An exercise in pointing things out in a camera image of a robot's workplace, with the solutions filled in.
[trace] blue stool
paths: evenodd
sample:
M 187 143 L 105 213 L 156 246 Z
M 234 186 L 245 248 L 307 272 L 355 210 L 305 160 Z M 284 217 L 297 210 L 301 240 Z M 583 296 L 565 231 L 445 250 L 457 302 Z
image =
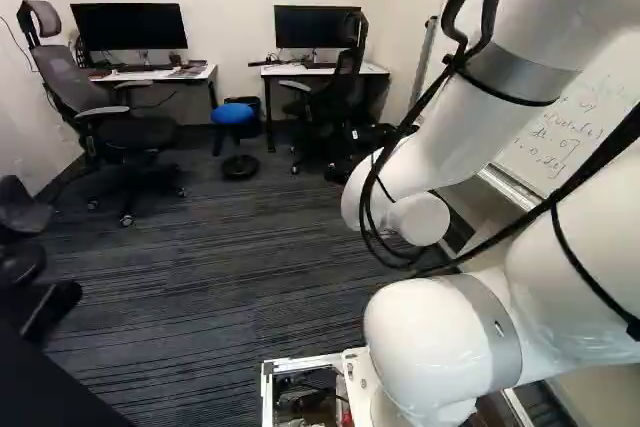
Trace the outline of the blue stool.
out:
M 227 135 L 233 138 L 236 146 L 245 137 L 245 131 L 251 129 L 256 121 L 255 112 L 248 104 L 222 104 L 211 112 L 211 121 L 215 126 L 213 156 L 222 152 Z M 252 155 L 234 155 L 222 162 L 222 175 L 227 179 L 240 180 L 253 177 L 260 169 L 260 161 Z

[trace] desk leg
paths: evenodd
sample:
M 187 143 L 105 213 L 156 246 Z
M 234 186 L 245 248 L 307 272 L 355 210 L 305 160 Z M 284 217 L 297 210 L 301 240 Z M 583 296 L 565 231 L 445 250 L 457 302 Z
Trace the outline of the desk leg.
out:
M 213 85 L 213 80 L 207 82 L 207 88 L 209 89 L 209 101 L 211 102 L 211 110 L 218 107 L 218 98 L 216 97 L 216 86 Z
M 267 150 L 275 152 L 276 146 L 273 142 L 273 119 L 271 118 L 271 78 L 263 77 L 264 81 L 264 107 L 267 112 Z

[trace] papers on desk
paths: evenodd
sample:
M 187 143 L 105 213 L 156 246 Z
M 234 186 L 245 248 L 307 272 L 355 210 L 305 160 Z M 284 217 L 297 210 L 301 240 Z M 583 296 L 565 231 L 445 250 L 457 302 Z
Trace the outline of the papers on desk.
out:
M 176 70 L 175 72 L 172 72 L 171 74 L 169 74 L 167 77 L 171 78 L 171 77 L 198 77 L 200 74 L 202 74 L 205 70 L 207 70 L 207 66 L 206 65 L 198 65 L 195 67 L 183 67 L 181 69 Z

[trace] whiteboard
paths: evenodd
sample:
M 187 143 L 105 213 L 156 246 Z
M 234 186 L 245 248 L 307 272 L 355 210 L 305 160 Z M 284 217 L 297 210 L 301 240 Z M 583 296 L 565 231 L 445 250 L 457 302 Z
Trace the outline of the whiteboard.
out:
M 482 0 L 467 0 L 456 25 L 468 35 L 476 33 L 481 9 Z M 455 45 L 439 32 L 428 80 L 442 70 L 440 59 L 446 52 L 453 52 Z M 492 163 L 533 192 L 548 196 L 640 100 L 640 68 L 634 62 L 637 58 L 640 34 L 619 38 L 565 89 L 558 102 L 541 108 L 540 115 Z

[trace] chair headrest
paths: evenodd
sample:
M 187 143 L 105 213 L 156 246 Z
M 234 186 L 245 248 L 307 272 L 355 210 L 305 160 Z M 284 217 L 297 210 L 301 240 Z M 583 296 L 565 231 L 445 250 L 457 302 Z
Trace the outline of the chair headrest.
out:
M 369 30 L 369 22 L 361 11 L 350 11 L 344 20 L 344 37 L 349 48 L 364 47 Z
M 60 16 L 49 2 L 46 0 L 23 0 L 22 4 L 36 14 L 40 37 L 54 37 L 62 31 Z

